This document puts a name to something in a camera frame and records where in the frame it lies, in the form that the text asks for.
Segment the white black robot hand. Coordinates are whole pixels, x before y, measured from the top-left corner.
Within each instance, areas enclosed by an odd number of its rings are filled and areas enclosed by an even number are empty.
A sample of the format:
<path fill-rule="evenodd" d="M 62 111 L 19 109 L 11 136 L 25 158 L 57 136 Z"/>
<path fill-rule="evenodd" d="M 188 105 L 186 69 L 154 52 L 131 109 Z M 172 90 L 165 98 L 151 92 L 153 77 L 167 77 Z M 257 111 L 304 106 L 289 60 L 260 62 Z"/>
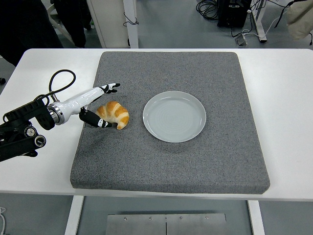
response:
<path fill-rule="evenodd" d="M 64 102 L 56 104 L 62 113 L 60 118 L 61 124 L 66 123 L 71 115 L 79 114 L 82 107 L 91 104 L 96 99 L 100 98 L 103 94 L 117 92 L 115 88 L 119 86 L 120 83 L 111 83 L 101 87 L 95 87 L 81 94 L 75 95 L 74 97 L 71 97 Z"/>

